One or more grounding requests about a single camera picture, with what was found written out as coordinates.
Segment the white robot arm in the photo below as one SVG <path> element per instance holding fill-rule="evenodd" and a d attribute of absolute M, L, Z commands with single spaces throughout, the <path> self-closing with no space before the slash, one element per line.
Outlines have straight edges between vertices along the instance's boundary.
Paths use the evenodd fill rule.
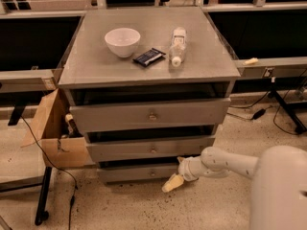
<path fill-rule="evenodd" d="M 163 192 L 234 172 L 251 180 L 249 230 L 307 230 L 307 151 L 275 146 L 254 157 L 207 147 L 199 156 L 178 161 Z"/>

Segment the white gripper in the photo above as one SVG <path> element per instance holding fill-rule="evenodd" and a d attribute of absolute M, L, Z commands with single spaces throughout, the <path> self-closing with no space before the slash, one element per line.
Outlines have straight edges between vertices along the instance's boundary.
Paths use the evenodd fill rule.
<path fill-rule="evenodd" d="M 178 173 L 173 174 L 162 186 L 163 193 L 169 193 L 173 189 L 181 186 L 185 181 L 194 181 L 199 179 L 200 173 L 202 171 L 202 162 L 201 159 L 197 157 L 177 157 L 179 163 Z"/>

